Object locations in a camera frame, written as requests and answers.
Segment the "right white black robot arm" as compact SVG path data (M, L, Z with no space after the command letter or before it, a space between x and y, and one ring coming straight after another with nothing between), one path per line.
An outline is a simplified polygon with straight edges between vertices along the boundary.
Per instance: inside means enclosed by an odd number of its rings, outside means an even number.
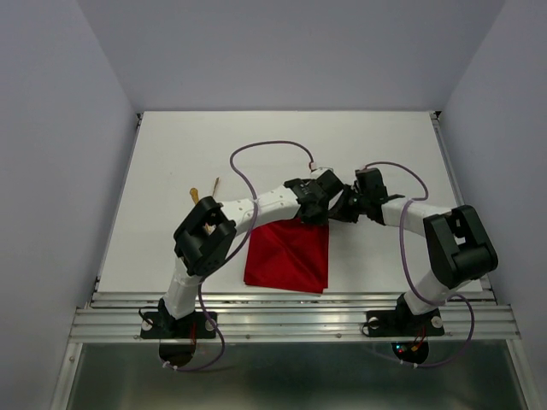
M371 337L413 334L440 318L439 308L466 284L497 268L498 257L474 207L443 208L426 204L424 196L408 198L389 194L382 174L374 167L356 172L329 210L329 217L356 223L360 216L398 229L403 238L412 232L426 241L430 268L418 282L397 298L392 310L368 314Z

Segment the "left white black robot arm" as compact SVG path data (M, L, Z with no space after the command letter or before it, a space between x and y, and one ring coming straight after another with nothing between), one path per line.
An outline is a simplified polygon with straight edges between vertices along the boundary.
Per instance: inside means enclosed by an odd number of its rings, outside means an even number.
M195 303L206 278L248 245L244 283L251 286L322 293L328 285L331 201L344 183L327 169L310 179L292 179L249 199L199 200L174 232L175 270L150 322L163 337L188 337L205 330L207 314Z

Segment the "gold knife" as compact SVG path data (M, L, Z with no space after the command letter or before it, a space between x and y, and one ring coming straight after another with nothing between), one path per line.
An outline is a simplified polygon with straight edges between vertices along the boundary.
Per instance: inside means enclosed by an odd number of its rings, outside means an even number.
M191 199L192 199L193 203L194 203L195 205L197 205L197 204L199 203L199 201L200 201L200 196L199 196L198 189L195 188L195 187L192 187L192 188L190 189L189 193L190 193L190 196L191 196Z

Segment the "red cloth napkin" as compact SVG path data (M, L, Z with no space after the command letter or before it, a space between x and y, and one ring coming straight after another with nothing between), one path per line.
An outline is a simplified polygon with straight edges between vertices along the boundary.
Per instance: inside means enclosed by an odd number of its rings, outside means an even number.
M280 220L254 229L244 283L321 294L328 287L329 226Z

